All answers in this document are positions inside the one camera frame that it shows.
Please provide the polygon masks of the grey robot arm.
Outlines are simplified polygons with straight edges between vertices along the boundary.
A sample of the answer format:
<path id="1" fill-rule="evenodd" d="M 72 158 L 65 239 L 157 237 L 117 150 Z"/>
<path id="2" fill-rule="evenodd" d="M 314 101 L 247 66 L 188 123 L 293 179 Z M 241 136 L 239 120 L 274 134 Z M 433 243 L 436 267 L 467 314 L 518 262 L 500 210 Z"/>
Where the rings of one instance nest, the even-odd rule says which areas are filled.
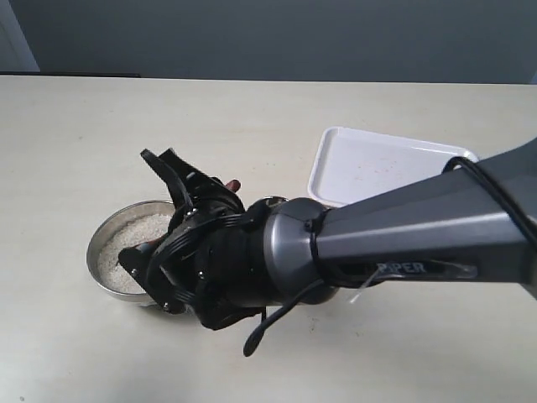
<path id="1" fill-rule="evenodd" d="M 515 283 L 536 290 L 536 144 L 338 208 L 265 197 L 245 207 L 173 150 L 143 159 L 167 185 L 167 232 L 119 264 L 165 311 L 220 330 L 384 281 Z"/>

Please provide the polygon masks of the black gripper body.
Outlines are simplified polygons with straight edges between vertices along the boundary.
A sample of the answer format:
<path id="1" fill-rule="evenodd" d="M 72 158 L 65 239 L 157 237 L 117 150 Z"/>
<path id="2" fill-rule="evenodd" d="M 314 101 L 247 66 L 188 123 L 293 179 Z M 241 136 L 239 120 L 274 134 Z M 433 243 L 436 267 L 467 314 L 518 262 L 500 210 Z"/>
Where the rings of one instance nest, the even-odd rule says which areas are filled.
<path id="1" fill-rule="evenodd" d="M 277 205 L 249 208 L 216 178 L 165 179 L 175 213 L 167 233 L 146 248 L 146 291 L 167 312 L 190 308 L 204 327 L 267 319 L 277 299 L 263 258 L 263 229 Z"/>

